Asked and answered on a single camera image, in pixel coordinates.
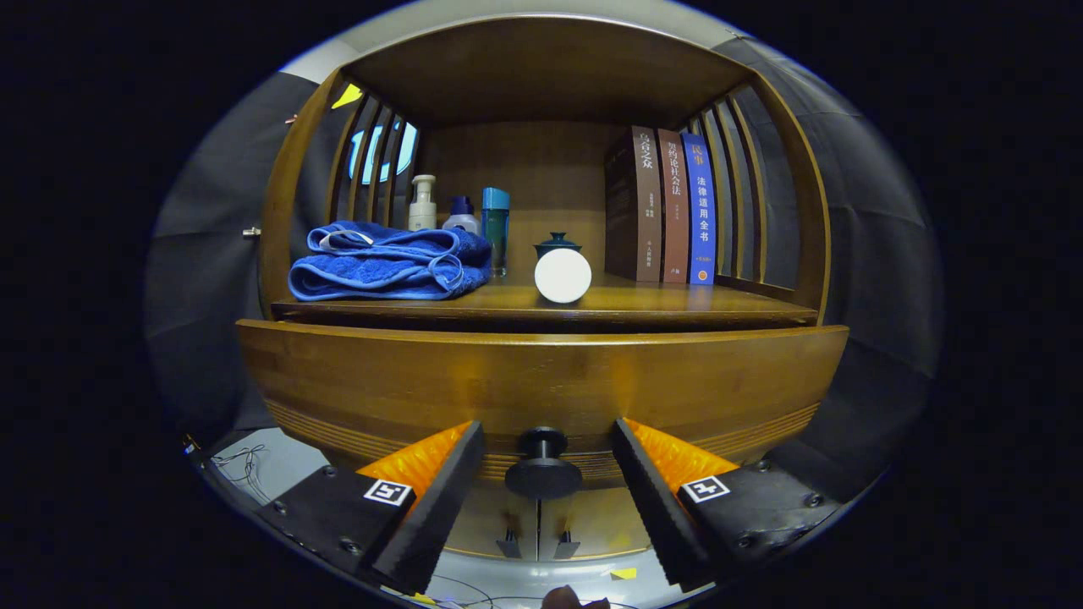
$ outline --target wooden cabinet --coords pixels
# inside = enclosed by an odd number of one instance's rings
[[[352,115],[329,177],[327,222],[404,225],[394,184],[406,178],[392,171],[388,183],[366,185],[361,176],[369,146],[371,174],[379,174],[376,163],[397,158],[399,130],[408,121],[418,133],[415,172],[436,176],[441,213],[452,195],[479,197],[484,186],[511,194],[507,277],[447,301],[291,297],[298,176],[316,126],[349,83],[364,95],[335,111]],[[793,177],[795,285],[764,283],[771,249],[761,164],[754,156],[734,163],[758,154],[746,127],[740,138],[723,138],[716,127],[709,144],[713,170],[728,176],[726,183],[756,185],[747,200],[725,192],[723,180],[716,192],[719,205],[734,206],[733,217],[757,219],[749,231],[732,228],[733,244],[753,244],[753,272],[733,265],[734,274],[719,274],[714,286],[605,274],[605,148],[629,124],[701,131],[719,120],[721,106],[736,108],[732,94],[745,87],[774,122]],[[361,121],[363,115],[371,118]],[[358,130],[365,133],[351,180]],[[741,167],[753,174],[739,176]],[[550,231],[583,245],[595,270],[590,290],[571,304],[546,301],[532,284],[532,245]],[[740,256],[731,245],[720,244],[719,256]],[[649,543],[610,453],[615,418],[744,462],[799,433],[814,415],[847,338],[847,328],[822,325],[830,250],[815,158],[793,113],[755,70],[610,21],[480,20],[377,49],[341,66],[312,95],[268,186],[260,289],[270,321],[242,320],[238,333],[278,424],[336,458],[367,463],[464,420],[482,422],[487,454],[449,548],[500,556],[495,542],[512,529],[531,546],[524,559],[548,560],[569,531],[580,544],[575,558],[611,555]],[[537,425],[567,435],[562,458],[584,474],[583,491],[540,508],[501,483],[520,458],[516,439]]]

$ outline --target curved wooden front panel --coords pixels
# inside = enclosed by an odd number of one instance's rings
[[[379,438],[319,420],[274,400],[268,400],[266,403],[275,420],[290,436],[308,444],[355,455],[362,462],[376,461],[408,445],[408,442]],[[815,403],[759,425],[692,443],[718,456],[741,463],[758,457],[799,433],[811,420],[819,405]],[[504,472],[520,458],[522,457],[518,454],[490,452],[482,461],[479,477],[483,480],[503,481]],[[561,458],[574,463],[583,471],[585,488],[624,484],[621,468],[611,452],[565,453]]]
[[[569,458],[599,478],[615,475],[604,453],[621,416],[727,456],[779,441],[811,417],[847,338],[844,326],[527,335],[237,325],[284,429],[375,458],[478,419],[487,476],[536,425],[564,430]]]

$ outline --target book spine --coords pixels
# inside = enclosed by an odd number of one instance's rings
[[[662,159],[663,256],[662,281],[688,283],[688,176],[680,134],[658,129],[658,156]]]
[[[715,283],[715,185],[710,174],[710,157],[703,135],[682,133],[684,163],[688,166],[691,259],[689,283]]]
[[[658,179],[658,146],[654,130],[631,128],[636,150],[636,192],[639,212],[639,247],[636,281],[662,278],[662,186]]]

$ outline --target wooden shelf board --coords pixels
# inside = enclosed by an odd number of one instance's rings
[[[414,321],[445,323],[544,324],[535,332],[709,331],[809,325],[815,311],[722,286],[637,283],[608,273],[595,274],[590,289],[576,302],[557,304],[538,293],[533,277],[494,277],[454,300],[325,300],[276,302],[278,320],[327,325],[377,325]],[[468,329],[447,324],[428,329]],[[472,326],[477,331],[484,327]]]
[[[505,120],[674,127],[752,72],[638,26],[494,17],[425,33],[343,66],[421,128]]]

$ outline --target book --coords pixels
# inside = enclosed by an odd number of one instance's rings
[[[658,129],[662,167],[662,281],[688,283],[688,173],[680,133]]]
[[[715,283],[715,184],[710,176],[710,157],[703,135],[681,133],[684,141],[684,163],[688,166],[690,259],[688,278],[691,284]]]
[[[630,127],[605,154],[605,272],[662,277],[662,192],[654,131]]]

